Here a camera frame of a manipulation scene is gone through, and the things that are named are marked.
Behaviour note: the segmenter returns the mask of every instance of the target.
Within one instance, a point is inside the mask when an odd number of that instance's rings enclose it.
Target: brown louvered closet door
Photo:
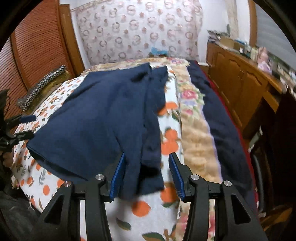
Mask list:
[[[57,0],[43,0],[15,29],[15,58],[31,87],[63,64],[74,77],[61,34]]]
[[[10,89],[8,92],[10,106],[5,117],[8,118],[20,114],[21,110],[16,106],[16,101],[19,97],[26,94],[27,89],[17,69],[10,38],[0,52],[0,90],[4,89]]]

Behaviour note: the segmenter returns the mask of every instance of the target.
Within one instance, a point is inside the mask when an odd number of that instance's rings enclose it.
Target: pink patterned curtain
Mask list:
[[[152,47],[198,60],[199,0],[96,0],[73,11],[91,65],[145,58]]]

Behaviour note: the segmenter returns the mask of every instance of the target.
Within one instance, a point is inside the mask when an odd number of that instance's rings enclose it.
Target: brown wooden dresser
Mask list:
[[[260,125],[256,113],[262,105],[276,112],[282,92],[280,81],[259,70],[254,61],[209,42],[207,62],[209,78],[217,86],[243,137],[251,139]]]

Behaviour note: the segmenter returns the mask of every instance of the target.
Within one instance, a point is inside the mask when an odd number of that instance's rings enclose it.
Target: dark blue blanket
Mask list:
[[[223,180],[231,181],[255,211],[253,181],[236,127],[196,62],[190,61],[187,69],[191,82],[205,94],[203,113],[214,137]]]
[[[167,68],[91,72],[27,143],[32,157],[62,180],[94,178],[126,155],[121,197],[163,189],[157,111]]]

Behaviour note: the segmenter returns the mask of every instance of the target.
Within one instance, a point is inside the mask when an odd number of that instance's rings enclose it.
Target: silver screw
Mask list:
[[[64,187],[69,187],[69,186],[71,186],[71,184],[72,184],[72,182],[70,182],[70,181],[65,181],[65,182],[63,183],[63,186],[64,186]]]
[[[97,180],[102,180],[103,178],[104,178],[104,175],[103,174],[96,175],[96,179]]]
[[[231,181],[224,181],[224,185],[226,187],[230,187],[232,185]]]
[[[200,178],[200,176],[197,174],[192,174],[190,177],[192,180],[198,180]]]

